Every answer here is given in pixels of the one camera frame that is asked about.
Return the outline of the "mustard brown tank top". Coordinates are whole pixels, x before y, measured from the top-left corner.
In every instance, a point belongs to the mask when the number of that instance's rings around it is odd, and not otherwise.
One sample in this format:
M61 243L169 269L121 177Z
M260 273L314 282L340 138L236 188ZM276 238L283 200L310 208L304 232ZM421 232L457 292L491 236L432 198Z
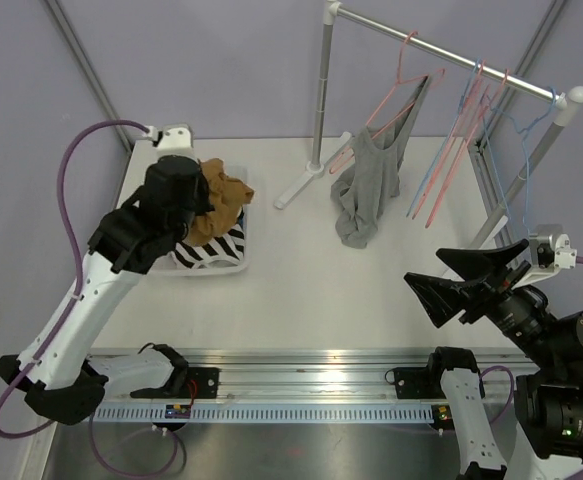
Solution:
M186 242L203 246L226 234L238 220L245 205L251 203L255 191L236 177L228 175L224 162L212 158L201 163L209 187L209 201L214 210L195 218Z

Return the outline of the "black white striped tank top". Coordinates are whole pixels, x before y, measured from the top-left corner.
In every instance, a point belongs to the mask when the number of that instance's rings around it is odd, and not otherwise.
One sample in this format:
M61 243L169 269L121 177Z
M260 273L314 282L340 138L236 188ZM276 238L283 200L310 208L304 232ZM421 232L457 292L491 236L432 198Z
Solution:
M183 270L210 270L242 266L245 260L245 212L240 210L237 222L222 236L212 238L202 246L191 246L183 241L176 245L170 258Z

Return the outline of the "grey tank top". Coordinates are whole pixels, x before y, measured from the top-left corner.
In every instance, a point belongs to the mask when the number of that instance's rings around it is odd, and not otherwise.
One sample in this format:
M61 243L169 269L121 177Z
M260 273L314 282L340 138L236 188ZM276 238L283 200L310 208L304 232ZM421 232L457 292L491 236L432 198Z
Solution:
M354 136L354 164L332 184L330 193L340 209L335 230L343 245L366 248L379 230L387 205L400 195L399 171L432 83L430 76L424 77L388 127L365 127Z

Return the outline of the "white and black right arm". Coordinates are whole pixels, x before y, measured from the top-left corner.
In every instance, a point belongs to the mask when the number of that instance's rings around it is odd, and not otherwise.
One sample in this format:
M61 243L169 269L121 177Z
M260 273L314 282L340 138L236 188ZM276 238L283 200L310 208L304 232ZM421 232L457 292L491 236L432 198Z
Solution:
M489 319L537 367L510 379L517 440L500 456L480 405L480 371L467 349L439 347L423 369L427 389L444 396L458 439L461 479L550 479L553 457L568 459L583 479L583 310L558 318L537 282L579 264L566 235L520 240L492 250L441 248L437 257L455 279L408 272L404 279L436 327Z

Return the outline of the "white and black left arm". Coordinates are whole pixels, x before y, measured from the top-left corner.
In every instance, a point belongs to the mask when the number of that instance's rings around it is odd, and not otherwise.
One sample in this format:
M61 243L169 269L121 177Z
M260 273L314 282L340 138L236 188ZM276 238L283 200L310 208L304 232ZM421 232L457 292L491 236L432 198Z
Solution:
M36 414L75 425L114 396L175 398L187 391L189 364L165 344L108 360L88 353L122 299L210 208L208 195L198 161L163 156L148 167L143 184L102 218L76 285L54 317L27 349L0 358L0 377L24 392Z

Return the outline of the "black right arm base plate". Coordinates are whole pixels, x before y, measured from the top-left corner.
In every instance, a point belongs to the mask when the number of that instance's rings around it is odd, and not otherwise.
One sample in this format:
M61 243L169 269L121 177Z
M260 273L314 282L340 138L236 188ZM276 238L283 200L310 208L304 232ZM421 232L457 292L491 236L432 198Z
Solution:
M396 367L384 375L399 400L443 400L440 377L427 367Z

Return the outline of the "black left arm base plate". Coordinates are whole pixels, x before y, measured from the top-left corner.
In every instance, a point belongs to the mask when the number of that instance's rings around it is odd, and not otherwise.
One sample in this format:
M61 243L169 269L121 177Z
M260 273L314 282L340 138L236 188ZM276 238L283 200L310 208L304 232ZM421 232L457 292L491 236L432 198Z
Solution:
M172 398L216 399L220 384L220 369L195 367L177 369L168 392Z

